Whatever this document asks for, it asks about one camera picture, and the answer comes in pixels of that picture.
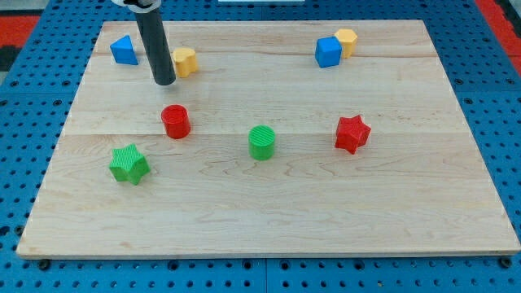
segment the black metal rod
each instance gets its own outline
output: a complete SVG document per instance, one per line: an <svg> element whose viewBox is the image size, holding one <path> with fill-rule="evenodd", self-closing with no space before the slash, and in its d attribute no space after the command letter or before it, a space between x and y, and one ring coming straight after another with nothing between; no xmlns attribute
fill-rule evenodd
<svg viewBox="0 0 521 293"><path fill-rule="evenodd" d="M176 80L176 73L173 70L172 57L170 57L169 44L164 34L160 9L156 8L148 13L134 14L155 83L170 85Z"/></svg>

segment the toy block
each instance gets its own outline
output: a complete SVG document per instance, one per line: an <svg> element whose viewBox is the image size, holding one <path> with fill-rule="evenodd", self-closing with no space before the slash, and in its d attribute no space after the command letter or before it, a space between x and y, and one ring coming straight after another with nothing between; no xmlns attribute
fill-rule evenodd
<svg viewBox="0 0 521 293"><path fill-rule="evenodd" d="M132 47L130 36L124 36L112 43L111 51L116 63L138 65L138 59Z"/></svg>
<svg viewBox="0 0 521 293"><path fill-rule="evenodd" d="M184 138L190 133L188 111L181 105L170 105L161 112L161 120L170 138Z"/></svg>
<svg viewBox="0 0 521 293"><path fill-rule="evenodd" d="M336 37L324 37L317 40L315 59L320 68L326 68L340 64L342 45Z"/></svg>
<svg viewBox="0 0 521 293"><path fill-rule="evenodd" d="M137 185L145 174L150 172L147 160L135 144L112 150L112 161L108 166L116 181L130 181Z"/></svg>
<svg viewBox="0 0 521 293"><path fill-rule="evenodd" d="M275 152L275 132L266 125L258 125L248 135L250 156L255 160L267 160Z"/></svg>
<svg viewBox="0 0 521 293"><path fill-rule="evenodd" d="M357 148L367 143L371 128L361 119L361 116L353 118L340 117L336 128L336 148L343 148L351 154L357 152Z"/></svg>
<svg viewBox="0 0 521 293"><path fill-rule="evenodd" d="M351 57L357 46L357 34L352 29L341 28L335 33L335 37L342 45L342 58Z"/></svg>
<svg viewBox="0 0 521 293"><path fill-rule="evenodd" d="M196 72L199 69L194 49L177 48L173 51L172 58L176 66L176 73L179 77L188 77L190 73Z"/></svg>

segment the blue cube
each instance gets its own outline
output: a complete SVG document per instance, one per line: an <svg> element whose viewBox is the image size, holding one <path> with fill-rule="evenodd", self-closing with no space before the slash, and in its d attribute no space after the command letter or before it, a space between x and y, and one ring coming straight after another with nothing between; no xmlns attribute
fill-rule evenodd
<svg viewBox="0 0 521 293"><path fill-rule="evenodd" d="M320 68L326 68L340 64L342 45L336 37L324 37L317 40L315 59Z"/></svg>
<svg viewBox="0 0 521 293"><path fill-rule="evenodd" d="M112 55L116 63L138 65L130 36L124 36L111 45Z"/></svg>

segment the wood grain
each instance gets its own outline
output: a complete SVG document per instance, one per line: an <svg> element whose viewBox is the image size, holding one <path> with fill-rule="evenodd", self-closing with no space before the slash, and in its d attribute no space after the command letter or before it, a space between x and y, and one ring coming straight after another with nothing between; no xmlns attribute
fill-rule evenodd
<svg viewBox="0 0 521 293"><path fill-rule="evenodd" d="M469 256L521 249L421 21L165 23L199 71L151 79L135 24L106 23L39 191L24 258ZM320 69L314 42L359 41ZM140 65L108 46L130 34ZM192 132L164 135L160 111L187 107ZM340 116L373 129L335 149ZM257 124L271 160L247 152ZM116 182L111 149L136 143L151 173Z"/></svg>

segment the green star-shaped block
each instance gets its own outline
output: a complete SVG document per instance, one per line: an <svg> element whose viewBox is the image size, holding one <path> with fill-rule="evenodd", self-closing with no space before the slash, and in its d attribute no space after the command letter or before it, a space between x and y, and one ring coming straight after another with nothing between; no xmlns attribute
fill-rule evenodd
<svg viewBox="0 0 521 293"><path fill-rule="evenodd" d="M112 150L112 162L108 166L116 181L130 181L137 185L143 175L150 172L145 156L135 144Z"/></svg>

